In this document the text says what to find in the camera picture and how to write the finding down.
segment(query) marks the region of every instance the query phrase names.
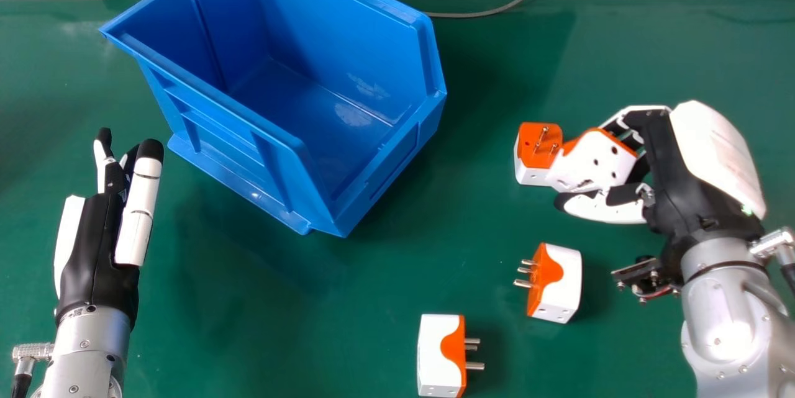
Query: gray cable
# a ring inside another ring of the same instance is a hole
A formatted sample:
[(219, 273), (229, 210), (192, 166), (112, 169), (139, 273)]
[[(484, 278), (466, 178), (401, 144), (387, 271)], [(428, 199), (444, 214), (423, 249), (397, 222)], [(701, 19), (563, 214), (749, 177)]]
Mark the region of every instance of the gray cable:
[(434, 11), (425, 11), (431, 18), (451, 18), (451, 19), (471, 19), (483, 18), (484, 16), (491, 16), (492, 14), (502, 13), (503, 11), (511, 10), (516, 5), (522, 4), (524, 0), (512, 0), (502, 7), (492, 8), (486, 11), (473, 11), (472, 13), (436, 13)]

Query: blue plastic bin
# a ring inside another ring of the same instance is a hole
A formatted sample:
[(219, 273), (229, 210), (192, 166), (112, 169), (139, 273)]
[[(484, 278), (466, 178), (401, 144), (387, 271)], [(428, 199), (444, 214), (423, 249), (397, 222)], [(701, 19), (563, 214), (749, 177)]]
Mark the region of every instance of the blue plastic bin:
[(301, 234), (347, 236), (447, 95), (430, 19), (396, 0), (142, 0), (101, 30), (168, 147)]

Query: robotic hand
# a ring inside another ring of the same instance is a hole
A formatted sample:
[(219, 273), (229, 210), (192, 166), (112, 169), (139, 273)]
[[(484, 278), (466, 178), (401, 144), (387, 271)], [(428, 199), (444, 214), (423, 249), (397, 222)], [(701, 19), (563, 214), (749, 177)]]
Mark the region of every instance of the robotic hand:
[(163, 145), (144, 140), (117, 161), (111, 130), (101, 129), (94, 160), (97, 194), (68, 197), (58, 228), (55, 343), (14, 347), (11, 398), (25, 398), (37, 361), (49, 365), (35, 398), (122, 398)]
[[(682, 349), (699, 397), (795, 396), (795, 323), (766, 270), (777, 257), (795, 292), (795, 234), (765, 235), (755, 164), (724, 116), (688, 101), (673, 111), (628, 107), (568, 143), (554, 124), (522, 129), (520, 183), (553, 186), (556, 207), (568, 214), (646, 223), (667, 237), (659, 257), (612, 275), (641, 304), (682, 297)], [(649, 172), (653, 186), (643, 182)]]

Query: green table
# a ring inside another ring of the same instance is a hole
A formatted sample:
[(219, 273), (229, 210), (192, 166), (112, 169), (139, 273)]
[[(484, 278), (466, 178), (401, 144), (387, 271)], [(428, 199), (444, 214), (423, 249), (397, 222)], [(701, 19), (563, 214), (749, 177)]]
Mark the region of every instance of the green table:
[[(94, 191), (97, 129), (119, 151), (170, 137), (133, 59), (96, 31), (136, 1), (0, 2), (0, 353), (54, 336), (60, 209)], [(435, 31), (439, 132), (345, 240), (300, 237), (166, 155), (127, 396), (414, 396), (422, 313), (464, 314), (483, 339), (467, 396), (695, 395), (678, 300), (641, 308), (610, 279), (663, 239), (555, 211), (551, 189), (514, 181), (511, 148), (523, 120), (576, 135), (628, 104), (698, 98), (746, 135), (767, 226), (795, 224), (795, 0), (530, 0)], [(542, 241), (584, 257), (569, 325), (528, 319), (511, 285)]]

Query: bin bottom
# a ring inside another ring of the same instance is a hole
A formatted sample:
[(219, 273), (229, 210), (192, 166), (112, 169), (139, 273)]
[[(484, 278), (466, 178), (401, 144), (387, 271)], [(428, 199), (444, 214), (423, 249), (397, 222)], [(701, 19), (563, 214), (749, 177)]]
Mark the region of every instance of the bin bottom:
[(300, 138), (332, 198), (375, 157), (393, 128), (273, 60), (239, 83), (230, 96)]
[(228, 160), (226, 156), (221, 155), (219, 152), (214, 152), (207, 146), (204, 146), (201, 153), (197, 153), (193, 150), (190, 141), (178, 135), (174, 135), (168, 140), (168, 148), (188, 162), (198, 166), (201, 171), (209, 174), (210, 177), (219, 183), (248, 199), (256, 207), (269, 212), (269, 214), (296, 231), (296, 233), (306, 235), (312, 231), (306, 218), (295, 212), (288, 212), (282, 203), (257, 188), (249, 179), (250, 175), (245, 169), (231, 168), (237, 165)]

